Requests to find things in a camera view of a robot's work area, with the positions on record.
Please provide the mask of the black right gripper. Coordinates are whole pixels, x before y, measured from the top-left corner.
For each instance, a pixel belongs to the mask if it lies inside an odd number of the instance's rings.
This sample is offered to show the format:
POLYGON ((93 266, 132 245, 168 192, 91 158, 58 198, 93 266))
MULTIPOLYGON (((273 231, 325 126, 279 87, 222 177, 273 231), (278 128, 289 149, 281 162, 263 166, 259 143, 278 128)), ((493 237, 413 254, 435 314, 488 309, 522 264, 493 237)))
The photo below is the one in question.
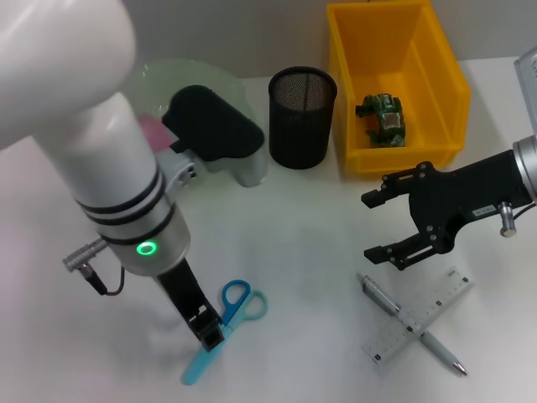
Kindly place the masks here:
POLYGON ((384 175, 380 189, 362 194, 361 200, 373 209, 405 194, 419 233, 363 252, 373 264, 390 263, 399 271, 452 251, 462 227, 498 214, 501 203, 512 208, 531 203, 511 150, 449 172, 425 161, 384 175))

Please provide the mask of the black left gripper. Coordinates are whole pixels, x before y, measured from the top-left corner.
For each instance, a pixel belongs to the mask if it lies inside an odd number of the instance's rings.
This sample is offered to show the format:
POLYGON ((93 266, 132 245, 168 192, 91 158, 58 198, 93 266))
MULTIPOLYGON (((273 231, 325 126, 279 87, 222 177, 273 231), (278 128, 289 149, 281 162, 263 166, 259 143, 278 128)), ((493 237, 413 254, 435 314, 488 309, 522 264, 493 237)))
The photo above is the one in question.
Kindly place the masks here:
POLYGON ((219 314, 211 304, 206 304, 205 295, 186 259, 158 275, 157 281, 190 329, 201 332, 201 345, 206 351, 223 341, 222 326, 217 325, 219 314))

